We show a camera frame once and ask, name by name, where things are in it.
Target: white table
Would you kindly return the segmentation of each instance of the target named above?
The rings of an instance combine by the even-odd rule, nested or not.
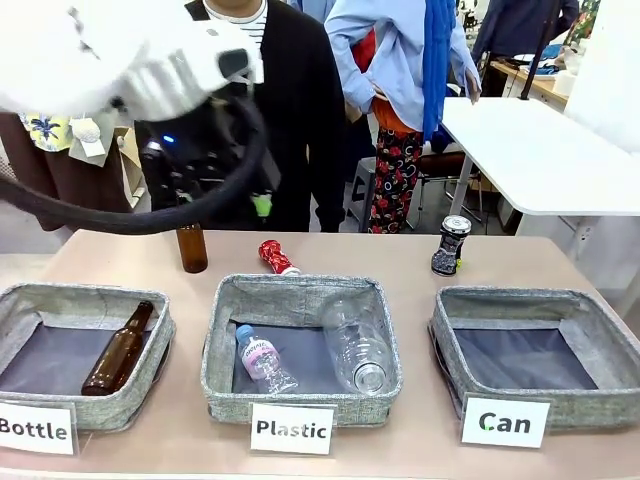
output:
[[[460,213],[475,163],[522,213],[580,217],[573,258],[598,217],[640,216],[637,158],[541,102],[482,98],[471,105],[466,98],[447,98],[442,124],[466,154],[453,215]],[[637,283],[629,287],[624,308],[640,293]]]

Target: table leg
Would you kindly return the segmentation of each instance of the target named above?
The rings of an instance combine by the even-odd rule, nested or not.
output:
[[[622,318],[626,317],[639,297],[640,297],[640,269],[638,269],[638,273],[636,273],[636,276],[633,277],[633,280],[631,280],[631,283],[627,287],[627,290],[624,292],[622,299],[616,305],[615,310],[618,313],[618,315],[620,315]]]
[[[583,217],[575,227],[573,238],[571,239],[571,247],[569,248],[569,258],[572,261],[580,259],[584,247],[589,241],[589,237],[593,233],[593,229],[600,220],[600,217]]]
[[[451,202],[451,209],[449,215],[460,215],[462,210],[462,202],[464,202],[464,196],[467,193],[467,185],[469,185],[469,175],[471,174],[471,167],[473,166],[473,160],[469,155],[465,155],[464,163],[462,164],[462,172],[460,172],[460,178],[456,185],[456,191],[453,194],[453,201]]]

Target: bottle cap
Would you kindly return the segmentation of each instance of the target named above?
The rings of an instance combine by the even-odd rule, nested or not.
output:
[[[380,365],[365,363],[356,371],[354,380],[360,392],[372,395],[384,386],[386,374]]]
[[[142,300],[138,304],[138,308],[136,310],[140,310],[141,312],[143,312],[145,314],[151,314],[151,312],[153,312],[153,303],[151,303],[148,300]]]
[[[253,331],[253,327],[251,325],[242,325],[236,330],[236,339],[238,340],[238,343],[241,343],[243,340],[246,340],[254,333],[255,332]]]

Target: brown glass bottle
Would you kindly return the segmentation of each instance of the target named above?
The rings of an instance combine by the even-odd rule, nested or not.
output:
[[[82,384],[82,395],[111,395],[122,388],[142,352],[142,333],[152,312],[151,302],[140,302],[125,326],[113,334]]]
[[[200,273],[209,266],[204,235],[197,223],[176,230],[182,258],[182,268],[187,273]]]

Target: orange shirt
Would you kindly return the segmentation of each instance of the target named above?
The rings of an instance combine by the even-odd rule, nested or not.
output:
[[[400,133],[415,133],[415,130],[407,127],[393,111],[391,103],[378,97],[373,97],[371,103],[373,114],[378,120],[378,125],[386,130],[394,130]]]

